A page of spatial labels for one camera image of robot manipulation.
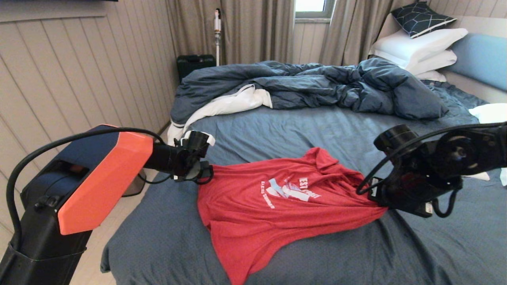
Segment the red printed t-shirt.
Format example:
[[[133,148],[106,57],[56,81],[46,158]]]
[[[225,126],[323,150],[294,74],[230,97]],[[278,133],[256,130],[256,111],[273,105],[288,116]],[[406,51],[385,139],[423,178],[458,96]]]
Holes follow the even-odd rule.
[[[381,218],[387,207],[356,193],[363,179],[324,148],[300,158],[213,165],[197,206],[231,285],[244,285],[289,243]]]

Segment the beige trash bin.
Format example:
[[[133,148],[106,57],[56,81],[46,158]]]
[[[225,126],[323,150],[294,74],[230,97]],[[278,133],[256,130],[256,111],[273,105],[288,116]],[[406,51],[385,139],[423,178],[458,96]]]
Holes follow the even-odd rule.
[[[122,197],[132,197],[139,195],[145,187],[146,184],[145,180],[146,175],[144,175],[143,173],[139,173],[131,182],[131,184],[129,184],[128,188],[125,190]]]

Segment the blue-grey bed sheet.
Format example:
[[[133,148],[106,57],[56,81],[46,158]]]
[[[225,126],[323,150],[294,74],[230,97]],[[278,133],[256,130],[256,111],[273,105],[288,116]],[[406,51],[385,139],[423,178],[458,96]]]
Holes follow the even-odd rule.
[[[384,154],[377,135],[407,124],[419,135],[477,123],[469,110],[486,101],[429,82],[449,113],[413,121],[335,105],[259,108],[196,121],[217,142],[206,160],[219,165],[297,158],[322,147],[344,166],[368,173]],[[507,285],[507,187],[500,171],[488,181],[464,177],[447,218],[389,210],[361,228],[295,241],[279,250],[246,285]],[[100,268],[116,285],[230,285],[197,210],[198,186],[172,180],[150,186],[108,241]]]

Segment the dark green suitcase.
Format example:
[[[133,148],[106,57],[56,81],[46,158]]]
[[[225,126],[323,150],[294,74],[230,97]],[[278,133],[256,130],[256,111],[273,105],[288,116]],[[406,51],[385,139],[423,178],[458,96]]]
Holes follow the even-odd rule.
[[[215,67],[217,60],[213,55],[181,55],[176,58],[176,67],[179,73],[179,83],[194,70]]]

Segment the dark blue crumpled duvet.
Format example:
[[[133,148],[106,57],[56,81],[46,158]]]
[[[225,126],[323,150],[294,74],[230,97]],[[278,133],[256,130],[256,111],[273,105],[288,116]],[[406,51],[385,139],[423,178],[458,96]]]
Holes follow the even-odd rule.
[[[276,110],[336,105],[409,120],[438,119],[449,109],[420,79],[380,58],[357,65],[263,61],[206,67],[185,76],[176,90],[167,139],[171,145],[205,117],[260,106]]]

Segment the large white pillow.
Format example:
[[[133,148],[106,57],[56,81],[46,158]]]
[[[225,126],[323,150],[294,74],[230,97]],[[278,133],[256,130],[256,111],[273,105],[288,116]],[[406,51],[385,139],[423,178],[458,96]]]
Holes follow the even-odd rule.
[[[403,68],[414,67],[429,59],[469,34],[465,28],[440,29],[416,38],[399,30],[373,43],[369,54],[382,57]]]

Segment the white stick vacuum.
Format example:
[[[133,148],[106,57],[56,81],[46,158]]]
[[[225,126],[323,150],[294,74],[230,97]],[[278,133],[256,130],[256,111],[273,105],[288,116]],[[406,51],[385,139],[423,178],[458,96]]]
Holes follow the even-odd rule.
[[[220,66],[221,10],[219,8],[216,8],[214,11],[214,45],[216,66]]]

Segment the blue headboard cushion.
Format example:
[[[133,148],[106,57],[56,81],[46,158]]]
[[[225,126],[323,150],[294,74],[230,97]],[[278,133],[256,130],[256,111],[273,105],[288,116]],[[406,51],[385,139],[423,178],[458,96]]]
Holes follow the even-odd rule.
[[[457,59],[446,71],[507,91],[507,38],[468,34],[450,49]]]

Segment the beige curtain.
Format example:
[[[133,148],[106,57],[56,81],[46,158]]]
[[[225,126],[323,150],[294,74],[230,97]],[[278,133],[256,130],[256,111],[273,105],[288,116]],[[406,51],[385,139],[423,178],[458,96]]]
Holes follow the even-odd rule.
[[[356,65],[369,56],[371,45],[391,11],[416,0],[335,0],[319,63]]]
[[[293,59],[295,0],[166,0],[177,56],[216,54],[214,12],[221,13],[219,62]]]

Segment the dark geometric patterned cushion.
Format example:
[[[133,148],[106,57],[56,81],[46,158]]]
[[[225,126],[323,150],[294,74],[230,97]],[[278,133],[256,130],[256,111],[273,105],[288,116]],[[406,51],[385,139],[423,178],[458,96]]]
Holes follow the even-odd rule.
[[[443,29],[457,20],[451,16],[438,14],[427,5],[427,2],[402,6],[391,11],[391,15],[410,38]]]

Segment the window with grey frame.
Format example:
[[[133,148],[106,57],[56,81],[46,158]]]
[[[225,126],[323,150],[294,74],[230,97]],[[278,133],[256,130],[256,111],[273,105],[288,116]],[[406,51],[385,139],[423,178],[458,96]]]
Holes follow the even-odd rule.
[[[330,19],[336,0],[295,0],[296,19]]]

